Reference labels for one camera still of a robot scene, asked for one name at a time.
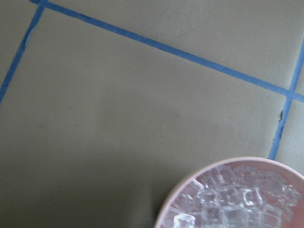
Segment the floor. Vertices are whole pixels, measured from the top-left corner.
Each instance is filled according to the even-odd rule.
[[[153,227],[226,158],[304,174],[304,1],[2,0],[0,226]]]

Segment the ice cube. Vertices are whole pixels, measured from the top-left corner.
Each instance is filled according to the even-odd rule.
[[[241,202],[240,195],[233,185],[224,186],[218,189],[218,199],[221,206],[237,205]]]
[[[264,203],[266,204],[272,205],[274,207],[280,207],[282,204],[279,196],[274,195],[271,190],[261,190],[261,195]]]
[[[280,217],[276,217],[271,214],[264,213],[263,214],[263,227],[264,228],[280,228],[281,227],[281,219]]]
[[[204,205],[216,206],[219,204],[219,194],[216,190],[205,190],[202,191],[200,200]]]
[[[195,212],[195,213],[189,213],[195,218],[195,225],[194,228],[202,228],[204,225],[204,219],[203,219],[203,213],[201,212]]]
[[[194,228],[195,218],[191,215],[180,213],[174,216],[174,228]]]
[[[201,183],[199,183],[197,180],[193,180],[181,191],[181,194],[194,198],[198,196],[203,189],[204,186]]]
[[[204,207],[203,219],[205,225],[220,225],[222,224],[222,216],[219,207]]]
[[[233,169],[237,176],[237,186],[253,187],[256,182],[256,169],[247,165],[239,165]]]
[[[211,169],[197,177],[197,180],[207,189],[214,189],[220,184],[216,169]]]
[[[269,214],[269,215],[273,215],[275,217],[281,217],[282,215],[282,210],[280,208],[277,208],[277,207],[273,207],[269,204],[265,204],[263,206],[263,212],[264,214]]]
[[[280,191],[285,181],[274,171],[257,171],[256,183],[261,189]]]
[[[226,227],[222,224],[218,224],[218,225],[204,225],[202,226],[202,228],[226,228]]]
[[[285,206],[295,206],[302,196],[292,185],[287,185],[280,198]]]
[[[194,228],[195,217],[169,207],[161,223],[162,228]]]
[[[244,208],[227,206],[222,208],[223,225],[227,228],[244,228]]]
[[[282,209],[281,221],[290,222],[292,217],[294,216],[293,211],[289,207],[282,207],[281,209]]]
[[[234,184],[234,181],[236,180],[236,175],[229,166],[221,165],[218,166],[216,170],[217,170],[217,177],[221,185]]]
[[[177,196],[172,203],[172,206],[180,209],[183,212],[199,212],[202,211],[200,194],[203,190],[203,185],[194,180],[190,182]]]
[[[245,206],[262,205],[263,200],[259,188],[240,189]]]
[[[202,202],[200,197],[191,198],[189,195],[178,195],[172,203],[172,206],[185,213],[202,211]]]
[[[244,223],[246,228],[263,228],[263,212],[257,207],[244,210]]]

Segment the blue painter's tape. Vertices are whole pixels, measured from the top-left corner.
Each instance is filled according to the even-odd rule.
[[[71,9],[67,9],[65,7],[56,5],[56,4],[51,3],[51,2],[49,2],[47,4],[47,8],[51,9],[51,10],[54,10],[54,11],[57,11],[57,12],[60,12],[60,13],[63,13],[65,15],[67,15],[67,16],[78,18],[78,19],[80,19],[80,20],[82,20],[82,21],[84,21],[86,23],[89,23],[89,24],[95,25],[97,27],[106,29],[108,31],[114,32],[114,33],[119,34],[121,36],[124,36],[124,37],[130,38],[130,39],[136,40],[138,42],[141,42],[141,43],[144,43],[146,45],[152,46],[154,48],[158,48],[158,49],[163,50],[165,52],[168,52],[168,53],[171,53],[173,55],[179,56],[181,58],[187,59],[189,61],[198,63],[198,64],[203,65],[205,67],[212,68],[214,70],[217,70],[217,71],[220,71],[220,72],[225,73],[227,75],[239,78],[239,79],[244,80],[246,82],[258,85],[260,87],[269,89],[269,90],[274,91],[276,93],[279,93],[279,94],[282,94],[282,95],[286,95],[287,94],[287,90],[286,89],[281,88],[279,86],[276,86],[274,84],[271,84],[269,82],[263,81],[261,79],[258,79],[258,78],[252,77],[252,76],[249,76],[247,74],[243,74],[243,73],[238,72],[236,70],[230,69],[230,68],[228,68],[226,66],[222,66],[222,65],[217,64],[215,62],[211,62],[211,61],[206,60],[204,58],[201,58],[201,57],[189,54],[189,53],[187,53],[185,51],[176,49],[174,47],[170,47],[168,45],[165,45],[163,43],[160,43],[160,42],[157,42],[155,40],[149,39],[147,37],[144,37],[144,36],[138,35],[136,33],[127,31],[127,30],[125,30],[123,28],[119,28],[117,26],[105,23],[103,21],[100,21],[100,20],[88,17],[88,16],[83,15],[81,13],[77,13],[77,12],[71,10]]]
[[[304,103],[304,96],[300,94],[294,94],[294,100],[301,101]]]
[[[8,72],[7,72],[7,74],[4,78],[4,81],[3,81],[3,83],[0,87],[0,104],[1,104],[1,102],[4,98],[4,96],[5,96],[5,93],[8,89],[8,87],[9,87],[9,85],[10,85],[10,82],[11,82],[13,76],[14,76],[14,73],[16,72],[18,64],[19,64],[19,62],[22,58],[22,55],[25,51],[25,48],[28,44],[29,38],[34,31],[35,26],[38,24],[38,21],[39,21],[41,15],[42,15],[42,12],[43,12],[44,8],[47,5],[47,2],[48,2],[48,0],[41,0],[39,2],[38,8],[37,8],[37,10],[34,14],[34,17],[31,21],[31,23],[29,24],[28,30],[26,31],[26,33],[25,33],[25,35],[22,39],[22,42],[21,42],[21,44],[20,44],[20,46],[19,46],[19,48],[18,48],[18,50],[17,50],[17,52],[14,56],[14,59],[13,59],[11,65],[10,65],[10,68],[9,68],[9,70],[8,70]]]
[[[290,110],[290,107],[291,107],[292,100],[295,97],[301,98],[300,95],[297,95],[295,93],[295,89],[296,89],[296,86],[297,86],[298,81],[299,81],[301,69],[302,69],[302,66],[303,66],[303,61],[304,61],[304,40],[302,41],[302,46],[301,46],[301,49],[300,49],[300,53],[299,53],[297,63],[295,65],[293,78],[291,80],[289,90],[287,92],[285,104],[284,104],[284,107],[283,107],[283,110],[282,110],[283,118],[277,126],[276,133],[275,133],[275,138],[274,138],[272,148],[270,150],[270,154],[269,154],[269,157],[268,157],[269,159],[272,159],[272,160],[276,159],[277,150],[278,150],[280,142],[281,142],[281,136],[282,136],[282,133],[283,133],[283,128],[284,128],[286,120],[288,118],[288,114],[289,114],[289,110]]]

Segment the bowl of ice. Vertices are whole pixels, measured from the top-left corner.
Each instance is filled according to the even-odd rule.
[[[154,228],[303,228],[304,177],[276,161],[209,165],[171,191]]]

